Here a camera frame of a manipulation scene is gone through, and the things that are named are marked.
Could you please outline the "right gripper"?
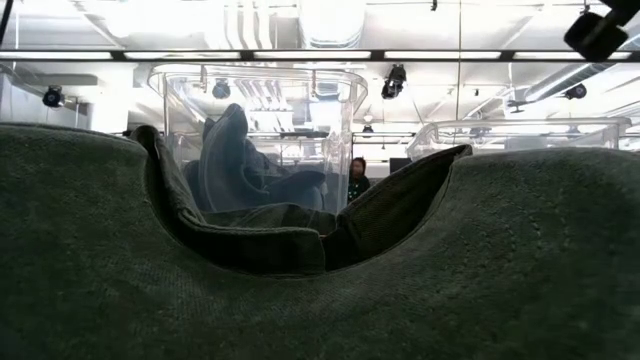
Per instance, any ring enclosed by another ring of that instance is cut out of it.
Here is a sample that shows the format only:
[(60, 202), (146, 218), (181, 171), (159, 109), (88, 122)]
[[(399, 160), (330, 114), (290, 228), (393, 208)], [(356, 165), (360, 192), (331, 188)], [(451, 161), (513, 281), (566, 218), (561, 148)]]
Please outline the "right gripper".
[(623, 27), (640, 11), (640, 0), (600, 1), (610, 9), (601, 20), (605, 26)]

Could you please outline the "blue denim garment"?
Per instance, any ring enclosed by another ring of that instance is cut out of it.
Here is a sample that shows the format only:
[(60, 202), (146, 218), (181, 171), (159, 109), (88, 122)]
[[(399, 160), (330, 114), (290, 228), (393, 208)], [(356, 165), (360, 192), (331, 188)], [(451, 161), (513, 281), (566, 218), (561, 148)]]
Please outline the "blue denim garment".
[(321, 210), (322, 172), (291, 172), (259, 152), (248, 139), (244, 109), (233, 103), (214, 121), (207, 119), (197, 160), (183, 168), (198, 208), (227, 212), (269, 204), (291, 203)]

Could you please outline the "dark green cap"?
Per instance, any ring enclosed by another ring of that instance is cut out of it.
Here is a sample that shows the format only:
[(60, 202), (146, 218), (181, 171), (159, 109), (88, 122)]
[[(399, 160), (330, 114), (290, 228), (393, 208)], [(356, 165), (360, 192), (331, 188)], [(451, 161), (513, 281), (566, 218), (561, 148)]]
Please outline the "dark green cap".
[(150, 126), (0, 125), (0, 360), (640, 360), (640, 154), (445, 150), (204, 214)]

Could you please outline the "low clear plastic container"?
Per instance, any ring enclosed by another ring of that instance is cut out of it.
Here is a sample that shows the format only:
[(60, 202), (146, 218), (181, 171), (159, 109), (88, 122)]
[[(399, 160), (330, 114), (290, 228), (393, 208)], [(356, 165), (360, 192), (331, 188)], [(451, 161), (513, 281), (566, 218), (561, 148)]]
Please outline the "low clear plastic container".
[(406, 154), (416, 161), (459, 145), (469, 145), (478, 154), (558, 147), (617, 149), (631, 127), (632, 120), (625, 117), (440, 121), (418, 131)]

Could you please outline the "tall clear plastic container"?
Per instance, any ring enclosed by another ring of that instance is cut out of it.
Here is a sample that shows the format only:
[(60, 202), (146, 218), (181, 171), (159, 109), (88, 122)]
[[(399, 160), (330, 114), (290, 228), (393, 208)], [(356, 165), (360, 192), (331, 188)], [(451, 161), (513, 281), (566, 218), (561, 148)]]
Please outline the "tall clear plastic container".
[[(212, 88), (228, 82), (231, 95), (215, 99)], [(207, 119), (218, 120), (236, 103), (246, 114), (248, 139), (277, 165), (322, 172), (324, 208), (347, 203), (352, 156), (351, 124), (367, 96), (366, 81), (347, 71), (273, 66), (163, 64), (148, 85), (163, 98), (163, 134), (182, 172), (197, 160)]]

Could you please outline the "thin hanging pole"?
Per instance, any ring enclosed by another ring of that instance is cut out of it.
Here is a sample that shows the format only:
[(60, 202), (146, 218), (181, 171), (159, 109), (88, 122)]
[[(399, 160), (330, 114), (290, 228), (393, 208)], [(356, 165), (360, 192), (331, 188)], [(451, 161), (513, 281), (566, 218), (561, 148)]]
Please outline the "thin hanging pole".
[(456, 73), (456, 88), (455, 88), (455, 117), (454, 120), (458, 121), (460, 119), (460, 93), (461, 93), (461, 70), (462, 70), (462, 10), (463, 10), (463, 0), (458, 0), (458, 40), (457, 40), (457, 73)]

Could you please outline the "person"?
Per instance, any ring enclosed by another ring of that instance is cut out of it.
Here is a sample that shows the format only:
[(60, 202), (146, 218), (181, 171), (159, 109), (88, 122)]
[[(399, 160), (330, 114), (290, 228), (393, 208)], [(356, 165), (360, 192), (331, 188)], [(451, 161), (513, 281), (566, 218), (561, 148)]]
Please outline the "person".
[(356, 157), (352, 160), (349, 172), (348, 197), (349, 203), (357, 199), (370, 188), (370, 181), (366, 176), (366, 160)]

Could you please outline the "white ceiling air duct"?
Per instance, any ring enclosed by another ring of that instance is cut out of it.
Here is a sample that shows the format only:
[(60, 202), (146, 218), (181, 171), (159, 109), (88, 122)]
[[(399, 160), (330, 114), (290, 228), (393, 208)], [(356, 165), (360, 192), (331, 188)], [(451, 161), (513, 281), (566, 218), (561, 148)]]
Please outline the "white ceiling air duct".
[(299, 0), (301, 43), (310, 49), (357, 48), (366, 15), (366, 0)]

